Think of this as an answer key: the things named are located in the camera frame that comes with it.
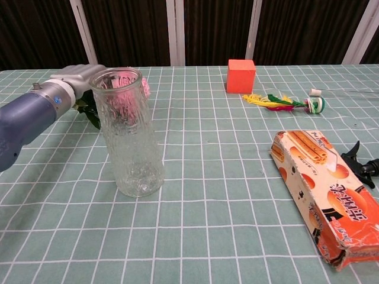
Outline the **white metal frame post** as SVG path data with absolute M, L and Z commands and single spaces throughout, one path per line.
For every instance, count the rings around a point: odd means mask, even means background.
M 165 0 L 171 66 L 185 66 L 184 0 Z
M 360 64 L 379 27 L 379 0 L 369 0 L 342 64 Z
M 253 59 L 263 0 L 253 0 L 245 59 Z
M 82 0 L 69 0 L 89 64 L 98 64 Z

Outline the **orange egg roll biscuit box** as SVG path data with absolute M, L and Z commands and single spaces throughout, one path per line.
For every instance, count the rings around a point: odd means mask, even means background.
M 379 202 L 320 131 L 278 132 L 270 154 L 327 263 L 379 262 Z

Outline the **transparent textured glass vase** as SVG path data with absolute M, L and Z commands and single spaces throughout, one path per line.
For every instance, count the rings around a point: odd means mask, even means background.
M 130 67 L 106 68 L 89 85 L 119 191 L 132 197 L 158 191 L 164 168 L 142 74 Z

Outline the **green spray bottle black trigger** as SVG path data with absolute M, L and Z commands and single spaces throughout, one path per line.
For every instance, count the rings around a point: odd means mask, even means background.
M 357 141 L 350 151 L 341 154 L 341 158 L 362 183 L 374 189 L 375 184 L 372 181 L 372 177 L 379 176 L 379 158 L 370 160 L 366 164 L 360 163 L 356 156 L 359 146 L 360 141 Z

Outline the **green white grid tablecloth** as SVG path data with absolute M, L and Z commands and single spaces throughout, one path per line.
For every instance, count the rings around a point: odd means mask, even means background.
M 227 69 L 144 67 L 162 189 L 117 190 L 102 134 L 65 113 L 0 173 L 0 284 L 379 284 L 379 262 L 337 272 L 271 159 L 281 130 L 320 130 L 379 158 L 379 95 L 326 91 L 320 115 L 272 112 L 224 90 Z M 259 66 L 255 91 L 379 92 L 379 64 Z

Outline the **orange foam cube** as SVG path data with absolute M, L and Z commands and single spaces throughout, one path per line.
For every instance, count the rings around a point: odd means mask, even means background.
M 256 75 L 256 67 L 251 59 L 229 59 L 227 68 L 227 93 L 250 94 Z

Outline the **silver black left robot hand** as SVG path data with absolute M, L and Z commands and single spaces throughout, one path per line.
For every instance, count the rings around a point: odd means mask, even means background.
M 83 94 L 90 90 L 89 80 L 98 72 L 107 68 L 101 64 L 78 64 L 66 66 L 55 74 L 51 79 L 58 79 L 68 83 L 74 90 L 76 100 L 81 99 Z

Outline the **black pleated curtain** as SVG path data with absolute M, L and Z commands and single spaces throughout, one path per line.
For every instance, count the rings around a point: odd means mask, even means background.
M 257 65 L 341 64 L 369 0 L 263 0 Z M 165 0 L 82 0 L 99 64 L 170 66 Z M 253 0 L 184 0 L 187 66 L 245 59 Z M 69 0 L 0 0 L 0 70 L 89 63 Z

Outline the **thin clear rod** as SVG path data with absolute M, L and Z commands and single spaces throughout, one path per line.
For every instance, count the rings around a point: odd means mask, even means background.
M 345 90 L 345 89 L 321 89 L 322 92 L 334 92 L 334 93 L 356 93 L 359 95 L 369 94 L 369 95 L 379 95 L 379 92 L 370 92 L 370 91 L 353 91 L 353 90 Z

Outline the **pink artificial flower bouquet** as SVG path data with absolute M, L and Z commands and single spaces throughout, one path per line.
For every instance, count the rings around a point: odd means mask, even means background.
M 115 90 L 115 94 L 108 95 L 105 101 L 110 104 L 114 117 L 125 119 L 128 125 L 136 123 L 137 99 L 148 99 L 150 96 L 147 79 L 143 76 L 138 82 L 136 72 L 136 69 L 126 71 L 122 68 L 113 75 L 107 72 L 105 78 L 96 80 L 97 88 Z M 84 113 L 95 128 L 101 128 L 97 106 L 91 90 L 85 92 L 83 97 L 76 101 L 75 109 L 80 113 Z

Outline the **colourful feather shuttlecock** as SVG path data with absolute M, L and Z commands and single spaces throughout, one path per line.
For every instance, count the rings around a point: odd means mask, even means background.
M 276 97 L 273 94 L 261 96 L 257 94 L 243 95 L 242 99 L 249 104 L 264 107 L 270 111 L 293 111 L 296 108 L 304 109 L 310 114 L 320 114 L 323 112 L 326 102 L 323 98 L 307 98 L 303 102 L 295 101 L 287 96 Z

